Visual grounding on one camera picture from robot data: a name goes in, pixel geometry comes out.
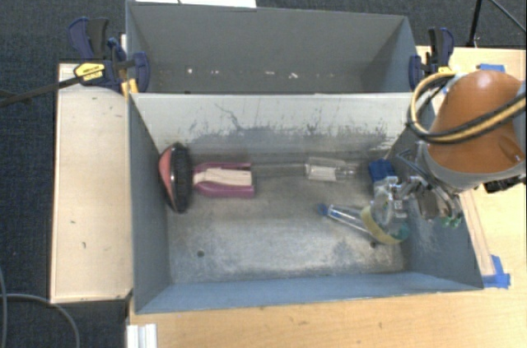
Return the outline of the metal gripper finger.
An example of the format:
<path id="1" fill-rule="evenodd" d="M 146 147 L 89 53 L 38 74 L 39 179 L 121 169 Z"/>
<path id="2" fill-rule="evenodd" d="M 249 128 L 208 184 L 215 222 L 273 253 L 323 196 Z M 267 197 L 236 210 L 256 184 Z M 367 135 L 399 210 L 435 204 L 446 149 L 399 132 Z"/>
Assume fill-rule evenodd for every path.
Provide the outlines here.
<path id="1" fill-rule="evenodd" d="M 388 231 L 390 235 L 408 235 L 408 212 L 400 200 L 389 202 Z"/>
<path id="2" fill-rule="evenodd" d="M 394 200 L 390 186 L 378 182 L 374 186 L 371 214 L 378 225 L 389 225 L 394 219 Z"/>

